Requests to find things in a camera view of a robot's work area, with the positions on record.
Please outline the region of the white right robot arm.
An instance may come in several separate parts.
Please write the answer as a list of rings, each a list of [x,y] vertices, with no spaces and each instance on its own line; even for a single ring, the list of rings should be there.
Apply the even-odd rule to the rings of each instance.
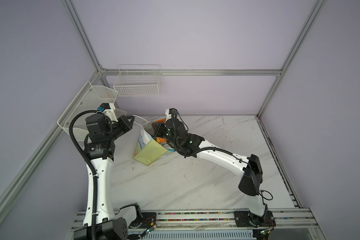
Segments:
[[[167,144],[184,158],[201,158],[215,163],[241,177],[239,190],[249,196],[248,216],[246,223],[254,228],[274,223],[271,212],[260,189],[263,183],[263,170],[260,159],[256,155],[241,156],[213,145],[205,138],[188,132],[178,110],[166,110],[165,122],[151,124],[154,136],[165,139]]]

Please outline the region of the floral paper gift bag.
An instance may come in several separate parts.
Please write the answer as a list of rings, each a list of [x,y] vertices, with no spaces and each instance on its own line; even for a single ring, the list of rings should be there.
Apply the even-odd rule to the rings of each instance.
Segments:
[[[144,121],[144,124],[134,122],[134,124],[140,126],[141,128],[133,154],[133,158],[136,161],[144,164],[145,166],[149,166],[156,160],[169,156],[175,152],[175,150],[167,144],[165,139],[155,137],[153,133],[152,124],[164,124],[166,119],[152,122],[137,115],[134,115],[134,117],[138,118],[138,120]]]

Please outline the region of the orange Fox's candy bag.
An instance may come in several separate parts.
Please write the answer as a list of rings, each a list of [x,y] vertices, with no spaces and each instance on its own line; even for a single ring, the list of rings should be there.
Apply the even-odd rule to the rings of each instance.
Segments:
[[[154,129],[154,136],[156,137],[156,140],[160,144],[167,143],[167,140],[163,137],[165,127],[166,119],[158,120],[154,123],[152,123],[152,127]]]

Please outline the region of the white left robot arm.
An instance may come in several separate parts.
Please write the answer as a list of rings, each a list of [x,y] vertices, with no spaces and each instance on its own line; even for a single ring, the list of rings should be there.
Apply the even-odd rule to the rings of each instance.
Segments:
[[[74,124],[87,115],[89,133],[81,147],[74,135]],[[138,204],[121,208],[115,214],[110,196],[110,171],[114,163],[115,140],[129,132],[133,116],[120,116],[116,121],[104,113],[88,110],[76,115],[69,125],[70,138],[83,157],[88,170],[88,202],[83,228],[74,232],[75,240],[126,240],[128,227],[140,224],[142,214]]]

